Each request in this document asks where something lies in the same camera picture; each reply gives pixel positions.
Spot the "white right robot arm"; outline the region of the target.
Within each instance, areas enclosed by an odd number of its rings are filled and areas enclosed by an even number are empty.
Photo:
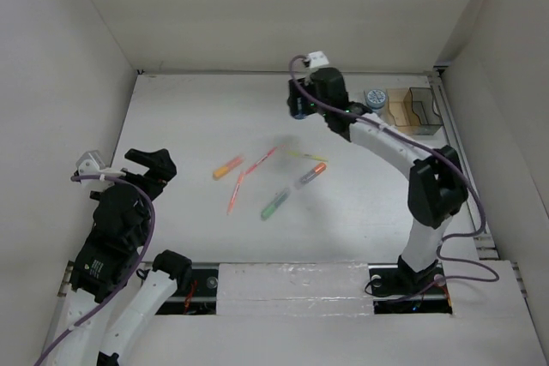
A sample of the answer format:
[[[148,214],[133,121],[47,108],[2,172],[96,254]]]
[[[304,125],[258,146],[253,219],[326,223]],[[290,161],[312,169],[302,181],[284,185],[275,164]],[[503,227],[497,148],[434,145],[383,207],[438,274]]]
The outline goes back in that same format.
[[[407,207],[413,224],[392,278],[400,295],[426,288],[435,277],[443,235],[468,199],[455,149],[420,149],[417,141],[384,121],[381,104],[350,100],[338,69],[322,68],[302,78],[292,77],[288,92],[292,117],[320,114],[332,132],[374,153],[407,179]]]

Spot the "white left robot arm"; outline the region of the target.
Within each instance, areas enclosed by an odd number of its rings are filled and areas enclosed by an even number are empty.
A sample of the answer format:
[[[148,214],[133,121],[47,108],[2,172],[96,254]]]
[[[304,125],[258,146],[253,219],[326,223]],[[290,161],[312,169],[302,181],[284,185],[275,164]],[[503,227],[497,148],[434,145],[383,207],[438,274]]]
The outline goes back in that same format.
[[[147,271],[139,268],[155,230],[153,201],[177,166],[165,148],[131,148],[124,157],[145,172],[112,169],[98,151],[76,163],[71,181],[89,186],[97,207],[69,277],[65,329],[42,351],[38,365],[124,364],[162,304],[192,284],[191,259],[171,250],[158,254]]]

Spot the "grey marker orange cap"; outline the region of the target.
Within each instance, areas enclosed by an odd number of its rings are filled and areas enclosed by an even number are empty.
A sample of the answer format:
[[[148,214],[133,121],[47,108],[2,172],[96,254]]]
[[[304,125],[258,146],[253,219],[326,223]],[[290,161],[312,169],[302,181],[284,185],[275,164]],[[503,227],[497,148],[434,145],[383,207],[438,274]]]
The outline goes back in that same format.
[[[294,184],[295,189],[301,189],[306,184],[310,183],[320,174],[322,174],[327,168],[327,165],[324,162],[320,162],[315,165],[311,170],[306,172],[302,177],[300,177]]]

